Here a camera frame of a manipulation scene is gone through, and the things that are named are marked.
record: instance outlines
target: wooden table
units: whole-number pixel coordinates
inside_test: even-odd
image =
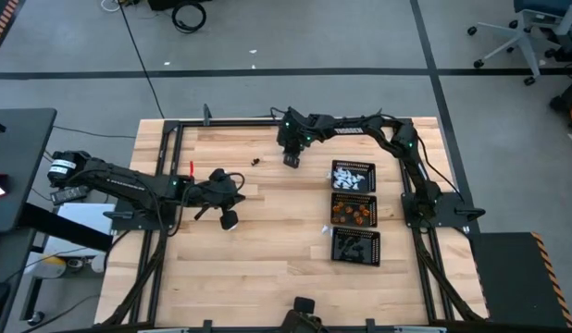
[[[163,121],[141,122],[130,168],[155,172]],[[414,123],[430,162],[451,178],[437,119],[417,117]],[[240,223],[230,232],[221,229],[218,211],[195,222],[197,209],[185,209],[179,233],[168,241],[156,326],[201,327],[212,319],[215,327],[276,327],[295,296],[314,299],[315,314],[329,326],[362,326],[366,318],[377,325],[427,324],[416,252],[404,224],[398,161],[368,136],[341,136],[314,143],[292,169],[282,164],[276,134],[271,126],[183,132],[179,174],[189,174],[190,161],[197,181],[217,167],[241,172],[247,199],[236,206]],[[261,160],[257,166],[251,166],[254,158]],[[380,267],[330,260],[331,238],[321,229],[330,224],[327,175],[333,159],[377,164]],[[450,190],[434,172],[430,176]],[[438,237],[447,277],[474,311],[487,316],[467,238],[451,228],[439,229]],[[141,231],[131,232],[111,253],[95,322],[110,316],[131,287],[142,240]],[[149,293],[147,285],[141,320]],[[436,286],[433,293],[443,318]]]

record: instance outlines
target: concrete floor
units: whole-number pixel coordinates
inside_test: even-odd
[[[27,1],[0,49],[0,72],[140,71],[120,12],[100,0]],[[505,0],[418,0],[438,68],[470,68],[502,39],[476,21],[507,24]],[[148,70],[256,68],[426,68],[409,0],[215,0],[193,35],[176,32],[145,1],[126,9]],[[550,61],[545,67],[557,67]],[[500,54],[489,68],[525,68],[519,52]],[[488,214],[484,232],[537,231],[552,257],[572,313],[572,140],[564,120],[546,106],[570,82],[541,77],[525,87],[518,76],[445,76],[448,105],[476,205]],[[396,116],[439,116],[428,76],[323,75],[153,79],[167,117],[266,115],[270,106],[301,112],[362,115],[383,108]],[[1,107],[53,107],[56,124],[133,135],[142,118],[159,117],[146,79],[0,80]],[[127,166],[132,140],[54,129],[48,150],[85,150]],[[43,163],[34,188],[47,194]],[[103,196],[92,198],[102,202]],[[34,193],[30,202],[49,208]],[[29,280],[24,279],[19,296]],[[101,281],[50,281],[38,308],[57,314],[96,294]],[[19,332],[19,297],[8,331]],[[88,327],[96,300],[37,332]]]

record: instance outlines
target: office chair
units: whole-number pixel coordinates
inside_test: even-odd
[[[572,0],[514,0],[514,7],[518,18],[511,21],[508,28],[478,22],[477,27],[467,29],[469,36],[473,36],[478,31],[478,27],[482,27],[510,38],[508,42],[476,60],[473,67],[481,68],[484,61],[501,51],[506,50],[512,53],[515,47],[518,47],[533,72],[533,76],[525,79],[525,84],[529,86],[535,83],[535,79],[541,74],[533,44],[546,49],[545,56],[547,57],[552,57],[561,47],[560,44],[550,42],[546,38],[533,36],[531,31],[535,27],[551,29],[561,42],[560,36],[566,36],[572,31]]]

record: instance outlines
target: black desk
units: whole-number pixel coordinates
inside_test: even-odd
[[[7,174],[7,195],[0,197],[0,282],[27,263],[35,230],[80,246],[108,250],[112,237],[27,203],[56,119],[54,109],[0,110],[0,174]],[[8,282],[10,293],[0,318],[0,332],[17,295],[22,272]]]
[[[0,110],[0,123],[6,126],[6,132],[0,133],[0,174],[8,174],[8,194],[0,198],[0,282],[27,263],[35,230],[13,229],[27,202],[55,119],[54,109]],[[21,276],[9,280],[11,291],[0,331],[6,326]]]

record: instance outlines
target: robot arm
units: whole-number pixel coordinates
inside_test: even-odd
[[[382,127],[392,127],[393,136],[387,141]],[[298,167],[299,155],[314,141],[324,142],[336,135],[369,135],[380,148],[402,161],[416,188],[416,211],[425,219],[436,215],[436,202],[441,189],[431,181],[417,149],[418,137],[411,120],[385,118],[380,113],[368,117],[336,119],[328,115],[304,117],[289,107],[278,131],[278,144],[284,147],[284,164]]]
[[[245,197],[223,169],[216,169],[209,180],[195,183],[193,177],[159,175],[115,166],[85,152],[54,152],[54,162],[47,177],[52,187],[87,186],[90,189],[118,197],[139,211],[154,216],[163,204],[188,207],[221,208],[236,225],[237,216],[230,209]]]

